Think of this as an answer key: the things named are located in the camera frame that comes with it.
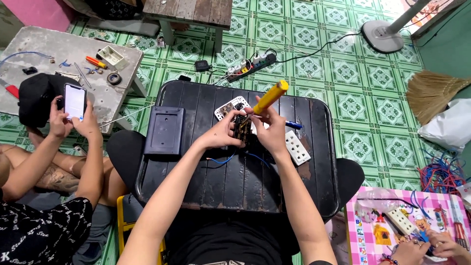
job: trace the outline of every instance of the black printed shirt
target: black printed shirt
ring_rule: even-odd
[[[38,211],[1,200],[0,264],[72,264],[88,237],[93,214],[86,198]]]

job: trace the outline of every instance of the bare foot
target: bare foot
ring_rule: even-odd
[[[170,22],[170,26],[176,31],[186,31],[188,28],[190,28],[190,25],[188,24],[177,22]]]
[[[31,128],[27,126],[26,131],[28,132],[28,138],[31,140],[34,148],[38,148],[42,141],[44,141],[44,135],[42,135],[38,128]]]

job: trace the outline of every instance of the fan base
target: fan base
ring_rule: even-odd
[[[361,27],[361,33],[368,44],[379,53],[393,53],[404,46],[401,34],[390,34],[387,28],[391,23],[384,20],[372,20],[365,22]]]

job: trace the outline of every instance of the broom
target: broom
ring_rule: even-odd
[[[443,112],[450,100],[471,83],[471,79],[456,78],[428,70],[416,73],[409,80],[406,92],[412,113],[424,126]]]

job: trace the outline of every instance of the phone screen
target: phone screen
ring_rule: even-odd
[[[69,113],[67,119],[77,117],[83,120],[85,112],[85,90],[73,87],[69,84],[65,85],[65,109],[64,112]]]

